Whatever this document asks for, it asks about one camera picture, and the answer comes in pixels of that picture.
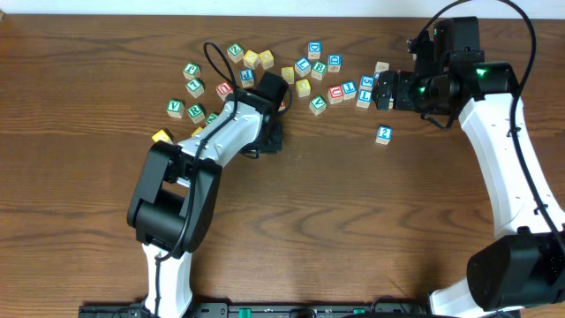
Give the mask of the yellow O block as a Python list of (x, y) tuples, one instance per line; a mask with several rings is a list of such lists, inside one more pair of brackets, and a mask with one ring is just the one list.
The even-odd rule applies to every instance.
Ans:
[(308, 79), (300, 79), (295, 83), (295, 89), (299, 98), (306, 97), (311, 93), (311, 85)]

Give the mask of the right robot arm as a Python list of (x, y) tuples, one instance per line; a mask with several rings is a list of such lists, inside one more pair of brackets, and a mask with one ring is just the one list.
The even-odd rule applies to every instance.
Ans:
[(494, 221), (494, 242), (468, 260), (461, 281), (430, 293), (430, 312), (488, 317), (561, 303), (564, 213), (531, 144), (512, 67), (485, 60), (474, 17), (433, 19), (408, 47), (414, 70), (380, 72), (376, 107), (458, 123), (478, 158)]

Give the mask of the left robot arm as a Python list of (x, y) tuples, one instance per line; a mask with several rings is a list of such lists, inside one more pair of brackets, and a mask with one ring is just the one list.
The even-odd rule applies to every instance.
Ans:
[(276, 119), (288, 89), (282, 77), (265, 72), (256, 88), (229, 93), (222, 112), (202, 131), (149, 149), (127, 212), (147, 257), (143, 307), (149, 316), (189, 311), (192, 254), (210, 227), (222, 170), (238, 154), (280, 150)]

